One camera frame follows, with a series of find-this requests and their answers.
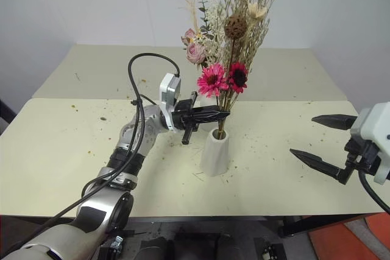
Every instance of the pink gerbera daisy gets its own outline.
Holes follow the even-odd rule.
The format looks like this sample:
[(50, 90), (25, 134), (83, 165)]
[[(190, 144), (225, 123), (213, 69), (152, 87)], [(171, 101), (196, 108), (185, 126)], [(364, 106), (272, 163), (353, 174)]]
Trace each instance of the pink gerbera daisy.
[(229, 84), (236, 93), (242, 93), (246, 88), (248, 70), (244, 63), (236, 62), (230, 67)]
[(218, 97), (220, 90), (227, 90), (229, 88), (226, 84), (224, 75), (225, 69), (219, 63), (204, 68), (201, 77), (197, 80), (200, 93), (207, 94), (207, 97), (211, 97), (211, 95), (215, 93)]

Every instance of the flower bouquet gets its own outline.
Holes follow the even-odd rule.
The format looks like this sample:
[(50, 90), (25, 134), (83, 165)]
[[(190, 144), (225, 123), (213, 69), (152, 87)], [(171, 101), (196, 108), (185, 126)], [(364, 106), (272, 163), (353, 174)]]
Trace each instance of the flower bouquet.
[[(182, 41), (187, 60), (202, 74), (199, 92), (216, 97), (221, 110), (230, 111), (247, 88), (252, 60), (268, 31), (268, 11), (274, 0), (186, 0), (193, 28)], [(197, 12), (203, 25), (198, 26)], [(225, 119), (215, 139), (223, 139)]]

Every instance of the floor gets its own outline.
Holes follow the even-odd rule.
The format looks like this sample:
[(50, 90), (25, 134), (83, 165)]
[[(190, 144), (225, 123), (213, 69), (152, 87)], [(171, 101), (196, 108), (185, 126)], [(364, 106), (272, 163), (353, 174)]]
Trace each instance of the floor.
[[(280, 222), (275, 220), (249, 221), (204, 221), (204, 222), (155, 222), (155, 223), (132, 223), (126, 226), (127, 230), (134, 230), (135, 235), (125, 238), (124, 248), (120, 259), (133, 259), (141, 241), (148, 241), (157, 237), (173, 239), (176, 233), (221, 233), (229, 234), (235, 238), (241, 248), (244, 259), (261, 259), (257, 255), (255, 243), (268, 241), (271, 244), (283, 243), (287, 259), (317, 260), (316, 254), (307, 234), (299, 234), (287, 239), (277, 236), (276, 228)], [(16, 219), (14, 217), (1, 218), (1, 251), (7, 250), (13, 243), (23, 239), (37, 227), (36, 224)], [(198, 246), (205, 243), (196, 241)], [(205, 256), (191, 259), (209, 259)]]

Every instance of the white dried flower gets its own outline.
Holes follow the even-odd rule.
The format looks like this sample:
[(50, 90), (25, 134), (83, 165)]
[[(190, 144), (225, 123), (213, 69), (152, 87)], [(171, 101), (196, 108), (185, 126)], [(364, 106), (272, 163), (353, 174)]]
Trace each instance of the white dried flower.
[(267, 7), (259, 8), (258, 3), (249, 3), (248, 2), (248, 13), (249, 16), (257, 21), (263, 21), (268, 12)]

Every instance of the tabletop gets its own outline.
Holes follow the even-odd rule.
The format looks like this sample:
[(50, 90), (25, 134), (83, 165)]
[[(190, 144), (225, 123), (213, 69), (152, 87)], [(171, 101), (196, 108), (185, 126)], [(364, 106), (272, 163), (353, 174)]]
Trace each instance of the tabletop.
[[(31, 99), (0, 136), (0, 214), (53, 216), (105, 166), (135, 107), (126, 100)], [(164, 133), (145, 158), (132, 217), (281, 216), (381, 212), (353, 174), (347, 185), (306, 167), (289, 148), (343, 167), (349, 133), (311, 122), (356, 114), (347, 101), (237, 102), (227, 119), (225, 174), (199, 168), (207, 133)], [(371, 186), (390, 202), (389, 182)], [(75, 210), (67, 215), (74, 216)]]
[[(182, 76), (181, 97), (197, 90), (199, 71), (179, 47), (74, 45), (60, 66), (33, 97), (131, 99), (127, 64), (136, 54), (153, 52), (173, 59)], [(158, 99), (158, 87), (167, 72), (166, 60), (142, 57), (133, 74), (141, 93)], [(252, 63), (248, 90), (239, 100), (346, 100), (309, 49), (260, 48)]]

